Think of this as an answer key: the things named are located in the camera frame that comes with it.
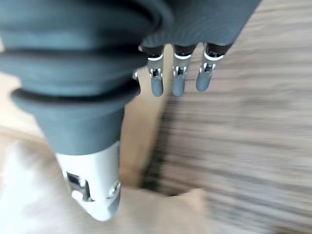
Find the white ring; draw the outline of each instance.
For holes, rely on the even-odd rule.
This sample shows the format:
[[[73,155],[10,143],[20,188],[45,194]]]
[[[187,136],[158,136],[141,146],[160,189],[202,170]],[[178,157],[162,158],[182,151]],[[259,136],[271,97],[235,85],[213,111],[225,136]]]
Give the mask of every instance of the white ring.
[[[164,54],[161,54],[161,56],[157,57],[157,58],[147,58],[149,61],[158,61],[160,59],[162,59]]]
[[[206,59],[208,59],[210,61],[218,61],[218,60],[220,60],[220,59],[222,59],[224,57],[224,55],[221,55],[221,56],[216,57],[216,58],[210,57],[209,55],[207,55],[206,50],[204,51],[204,56],[205,56]]]
[[[177,59],[189,59],[191,56],[192,56],[192,55],[181,56],[181,55],[177,55],[177,54],[175,53],[175,57],[176,57]]]

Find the wood grain surface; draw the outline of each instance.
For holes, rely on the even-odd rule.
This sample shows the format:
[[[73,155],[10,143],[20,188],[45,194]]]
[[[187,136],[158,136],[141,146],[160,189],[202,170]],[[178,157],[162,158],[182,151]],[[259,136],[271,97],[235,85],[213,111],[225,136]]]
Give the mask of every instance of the wood grain surface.
[[[312,1],[264,0],[200,94],[202,49],[142,186],[204,188],[218,234],[312,233]]]

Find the wooden floor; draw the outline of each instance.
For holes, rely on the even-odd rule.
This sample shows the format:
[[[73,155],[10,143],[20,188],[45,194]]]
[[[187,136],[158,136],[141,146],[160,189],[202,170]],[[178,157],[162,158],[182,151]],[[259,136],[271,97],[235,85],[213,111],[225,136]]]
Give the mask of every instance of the wooden floor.
[[[312,1],[263,0],[214,73],[169,97],[143,187],[202,187],[215,233],[312,233]]]

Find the beige fabric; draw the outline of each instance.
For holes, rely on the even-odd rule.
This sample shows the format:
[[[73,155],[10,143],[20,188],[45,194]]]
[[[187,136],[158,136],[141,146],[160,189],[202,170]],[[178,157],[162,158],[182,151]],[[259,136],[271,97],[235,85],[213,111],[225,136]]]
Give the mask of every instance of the beige fabric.
[[[53,154],[25,143],[13,144],[8,154],[1,234],[208,233],[201,190],[163,197],[123,187],[116,217],[102,223],[70,198]]]

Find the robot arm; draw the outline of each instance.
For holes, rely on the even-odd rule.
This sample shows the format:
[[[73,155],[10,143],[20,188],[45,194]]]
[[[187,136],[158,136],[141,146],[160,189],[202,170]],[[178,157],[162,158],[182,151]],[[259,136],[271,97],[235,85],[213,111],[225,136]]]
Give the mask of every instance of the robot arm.
[[[163,46],[171,43],[173,93],[182,95],[204,42],[196,87],[206,90],[259,2],[0,1],[0,70],[21,81],[12,99],[36,117],[71,196],[92,217],[109,220],[118,208],[120,131],[124,106],[139,94],[135,70],[147,63],[153,94],[162,95]]]

